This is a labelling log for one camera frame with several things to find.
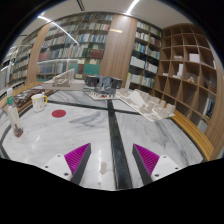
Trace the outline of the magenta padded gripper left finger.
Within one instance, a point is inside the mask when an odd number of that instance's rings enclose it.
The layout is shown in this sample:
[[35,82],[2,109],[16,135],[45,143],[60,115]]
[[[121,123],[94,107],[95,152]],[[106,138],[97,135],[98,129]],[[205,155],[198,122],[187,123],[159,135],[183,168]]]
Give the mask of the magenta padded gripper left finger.
[[43,166],[43,169],[79,185],[90,155],[91,144],[87,143],[65,155],[55,155]]

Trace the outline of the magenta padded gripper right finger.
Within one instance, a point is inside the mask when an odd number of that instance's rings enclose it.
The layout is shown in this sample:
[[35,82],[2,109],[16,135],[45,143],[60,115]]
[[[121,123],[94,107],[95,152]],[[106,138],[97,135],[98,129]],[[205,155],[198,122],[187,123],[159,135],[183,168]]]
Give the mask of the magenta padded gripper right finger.
[[159,156],[138,144],[133,145],[132,154],[144,185],[181,170],[167,155]]

